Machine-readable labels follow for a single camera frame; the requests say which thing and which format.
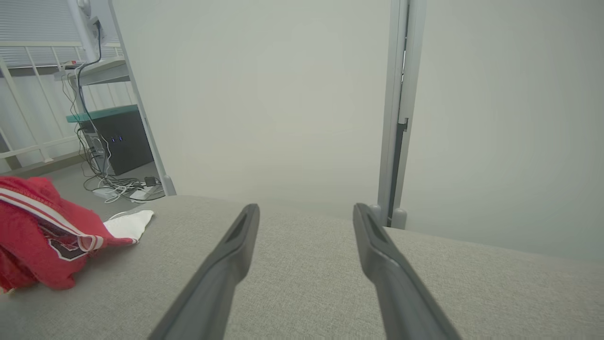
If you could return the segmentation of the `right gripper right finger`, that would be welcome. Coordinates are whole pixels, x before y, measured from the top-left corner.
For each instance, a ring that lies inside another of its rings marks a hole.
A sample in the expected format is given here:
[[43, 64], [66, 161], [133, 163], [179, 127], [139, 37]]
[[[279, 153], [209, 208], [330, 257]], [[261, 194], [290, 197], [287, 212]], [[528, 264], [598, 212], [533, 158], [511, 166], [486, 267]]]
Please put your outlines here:
[[354, 205], [353, 226], [361, 268], [375, 286], [387, 339], [461, 339], [369, 206]]

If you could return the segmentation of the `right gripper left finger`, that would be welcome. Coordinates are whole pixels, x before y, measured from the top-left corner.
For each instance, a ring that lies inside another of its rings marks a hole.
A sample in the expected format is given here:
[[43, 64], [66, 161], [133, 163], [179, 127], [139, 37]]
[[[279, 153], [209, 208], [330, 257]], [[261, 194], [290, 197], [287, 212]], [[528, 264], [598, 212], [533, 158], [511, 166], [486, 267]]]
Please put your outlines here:
[[250, 270], [260, 209], [246, 205], [173, 301], [150, 340], [222, 340], [236, 286]]

